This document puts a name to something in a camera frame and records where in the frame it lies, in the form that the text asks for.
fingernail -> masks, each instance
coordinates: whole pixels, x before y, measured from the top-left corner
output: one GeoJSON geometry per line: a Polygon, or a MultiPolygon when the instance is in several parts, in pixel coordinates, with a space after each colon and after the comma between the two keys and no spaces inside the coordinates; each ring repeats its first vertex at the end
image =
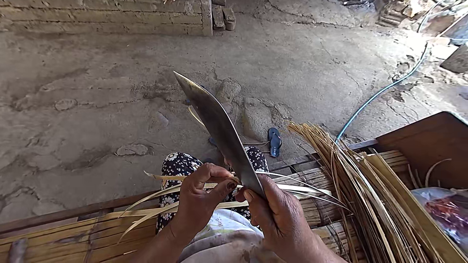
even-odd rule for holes
{"type": "Polygon", "coordinates": [[[232,190],[232,189],[234,189],[235,187],[236,187],[235,183],[228,183],[228,184],[227,184],[227,189],[228,189],[228,190],[232,190]]]}
{"type": "Polygon", "coordinates": [[[252,199],[254,198],[249,192],[247,191],[244,191],[244,197],[245,197],[245,200],[247,200],[247,202],[250,202],[252,201],[252,199]]]}

floral pants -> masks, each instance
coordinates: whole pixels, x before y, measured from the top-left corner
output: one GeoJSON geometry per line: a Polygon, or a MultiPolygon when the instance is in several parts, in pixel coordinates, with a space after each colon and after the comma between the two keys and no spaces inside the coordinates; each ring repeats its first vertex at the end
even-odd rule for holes
{"type": "MultiPolygon", "coordinates": [[[[260,151],[260,149],[253,146],[245,146],[244,149],[255,171],[268,172],[268,164],[266,162],[265,156],[263,155],[262,151],[260,151]]],[[[166,159],[164,159],[164,162],[162,163],[161,172],[163,176],[187,176],[195,172],[197,168],[202,164],[203,163],[200,160],[189,154],[171,153],[166,157],[166,159]]],[[[181,181],[162,180],[161,190],[164,190],[174,185],[178,185],[180,183],[181,181]]],[[[232,192],[230,192],[223,202],[234,202],[234,194],[236,191],[237,189],[234,189],[232,192]]],[[[159,200],[159,207],[165,207],[177,201],[179,201],[178,192],[166,194],[161,196],[159,200]]],[[[247,218],[248,220],[250,220],[250,211],[248,207],[233,207],[228,209],[235,211],[247,218]]],[[[165,226],[167,226],[167,224],[171,221],[175,214],[176,213],[165,213],[158,216],[156,223],[156,229],[158,233],[165,226]]]]}

machete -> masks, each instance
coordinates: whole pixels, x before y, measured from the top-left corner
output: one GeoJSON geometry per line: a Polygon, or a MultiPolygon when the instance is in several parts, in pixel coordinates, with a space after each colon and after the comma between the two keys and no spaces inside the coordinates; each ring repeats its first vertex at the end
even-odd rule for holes
{"type": "Polygon", "coordinates": [[[245,187],[266,199],[262,185],[242,146],[241,139],[224,108],[206,89],[175,71],[174,74],[236,176],[245,187]]]}

concrete floor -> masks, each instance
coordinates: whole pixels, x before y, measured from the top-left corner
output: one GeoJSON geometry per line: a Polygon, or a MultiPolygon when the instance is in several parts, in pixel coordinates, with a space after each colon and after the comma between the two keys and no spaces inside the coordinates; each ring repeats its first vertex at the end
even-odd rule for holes
{"type": "MultiPolygon", "coordinates": [[[[236,79],[242,91],[231,115],[240,133],[243,98],[258,98],[337,134],[424,47],[412,31],[373,26],[372,12],[326,0],[238,0],[234,9],[235,31],[213,37],[0,33],[0,222],[158,189],[143,170],[158,174],[174,151],[215,158],[173,70],[211,91],[236,79]],[[62,99],[77,105],[58,111],[62,99]],[[114,154],[130,143],[150,151],[114,154]]],[[[467,117],[464,76],[440,62],[430,56],[372,102],[345,138],[371,139],[441,110],[467,117]]],[[[273,123],[284,128],[274,114],[273,123]]],[[[283,138],[281,158],[306,154],[300,140],[283,138]]]]}

plastic bag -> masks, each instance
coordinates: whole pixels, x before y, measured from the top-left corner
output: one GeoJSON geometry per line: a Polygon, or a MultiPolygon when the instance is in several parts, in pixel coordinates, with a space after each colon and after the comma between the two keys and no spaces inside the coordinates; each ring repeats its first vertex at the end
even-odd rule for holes
{"type": "Polygon", "coordinates": [[[411,190],[411,193],[468,255],[468,192],[428,187],[411,190]]]}

